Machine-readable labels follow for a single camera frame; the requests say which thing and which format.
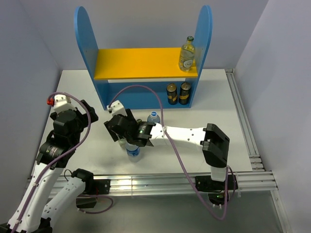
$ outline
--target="gold can lid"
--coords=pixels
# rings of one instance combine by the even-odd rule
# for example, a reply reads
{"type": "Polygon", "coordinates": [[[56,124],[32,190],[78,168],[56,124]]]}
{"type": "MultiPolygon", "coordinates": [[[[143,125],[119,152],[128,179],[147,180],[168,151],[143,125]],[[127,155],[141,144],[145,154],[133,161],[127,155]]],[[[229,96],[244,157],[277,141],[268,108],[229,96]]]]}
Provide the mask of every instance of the gold can lid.
{"type": "Polygon", "coordinates": [[[184,91],[188,91],[191,88],[191,84],[188,82],[184,82],[181,84],[181,89],[183,89],[184,91]]]}
{"type": "Polygon", "coordinates": [[[166,90],[168,92],[173,92],[173,91],[177,90],[177,86],[174,83],[170,83],[167,85],[166,90]]]}

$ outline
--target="blue shelf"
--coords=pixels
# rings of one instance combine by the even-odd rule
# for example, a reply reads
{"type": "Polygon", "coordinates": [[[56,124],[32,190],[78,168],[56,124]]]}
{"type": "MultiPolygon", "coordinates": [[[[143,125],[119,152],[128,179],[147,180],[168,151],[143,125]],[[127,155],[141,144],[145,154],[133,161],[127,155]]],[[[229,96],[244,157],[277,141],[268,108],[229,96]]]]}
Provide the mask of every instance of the blue shelf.
{"type": "MultiPolygon", "coordinates": [[[[205,5],[202,7],[199,14],[193,42],[193,45],[195,46],[194,59],[198,77],[186,78],[186,81],[191,83],[189,104],[182,105],[178,103],[176,105],[170,105],[167,101],[166,86],[172,82],[109,83],[107,80],[95,80],[94,76],[99,49],[96,43],[91,22],[84,7],[77,7],[74,13],[74,29],[77,44],[99,99],[105,110],[115,94],[117,94],[124,87],[132,84],[146,85],[153,89],[159,95],[164,108],[190,108],[210,45],[212,27],[211,8],[210,6],[205,5]]],[[[179,93],[180,85],[182,82],[173,83],[177,85],[177,92],[179,93]]],[[[159,104],[153,93],[143,88],[128,89],[118,97],[118,100],[120,100],[126,108],[130,109],[159,108],[159,104]]]]}

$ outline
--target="table surface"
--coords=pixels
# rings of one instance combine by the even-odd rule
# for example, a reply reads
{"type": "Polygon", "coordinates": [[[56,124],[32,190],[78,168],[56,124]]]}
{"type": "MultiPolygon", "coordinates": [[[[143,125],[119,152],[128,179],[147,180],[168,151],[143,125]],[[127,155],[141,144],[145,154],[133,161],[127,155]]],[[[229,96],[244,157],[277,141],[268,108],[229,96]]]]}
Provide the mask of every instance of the table surface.
{"type": "MultiPolygon", "coordinates": [[[[125,149],[121,148],[118,142],[113,142],[104,126],[104,122],[110,120],[111,115],[104,111],[87,70],[64,70],[57,91],[86,100],[99,116],[99,120],[91,125],[86,141],[69,160],[68,169],[82,168],[96,175],[182,172],[170,146],[141,148],[142,159],[136,163],[129,161],[125,149]]],[[[136,119],[146,120],[152,110],[132,112],[136,119]]],[[[223,69],[203,69],[192,107],[165,109],[164,118],[166,125],[182,128],[200,128],[205,127],[207,123],[216,124],[230,138],[228,164],[233,171],[252,171],[234,100],[223,69]]],[[[45,142],[51,130],[52,120],[49,118],[41,144],[45,142]]],[[[201,151],[186,148],[178,148],[178,151],[188,172],[210,172],[210,166],[206,164],[201,151]]]]}

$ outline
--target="black cable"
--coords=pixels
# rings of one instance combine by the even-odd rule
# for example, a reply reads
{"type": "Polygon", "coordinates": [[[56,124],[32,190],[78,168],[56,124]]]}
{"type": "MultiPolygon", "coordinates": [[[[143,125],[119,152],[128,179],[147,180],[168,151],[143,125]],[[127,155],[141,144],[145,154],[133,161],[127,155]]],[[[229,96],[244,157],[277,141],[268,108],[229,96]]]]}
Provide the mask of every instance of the black cable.
{"type": "Polygon", "coordinates": [[[68,181],[68,179],[67,179],[67,177],[66,177],[66,171],[69,171],[69,172],[71,173],[71,175],[72,175],[72,171],[70,171],[69,169],[66,169],[66,170],[64,171],[64,177],[65,177],[66,181],[68,181]]]}

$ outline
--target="red component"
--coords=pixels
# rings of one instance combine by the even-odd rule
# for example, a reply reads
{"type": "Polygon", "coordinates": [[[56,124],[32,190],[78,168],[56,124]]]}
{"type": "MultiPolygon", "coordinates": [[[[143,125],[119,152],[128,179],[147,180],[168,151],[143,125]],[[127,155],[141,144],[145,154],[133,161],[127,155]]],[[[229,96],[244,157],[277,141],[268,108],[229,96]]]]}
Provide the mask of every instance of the red component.
{"type": "Polygon", "coordinates": [[[47,99],[47,104],[54,106],[54,99],[53,98],[47,99]]]}

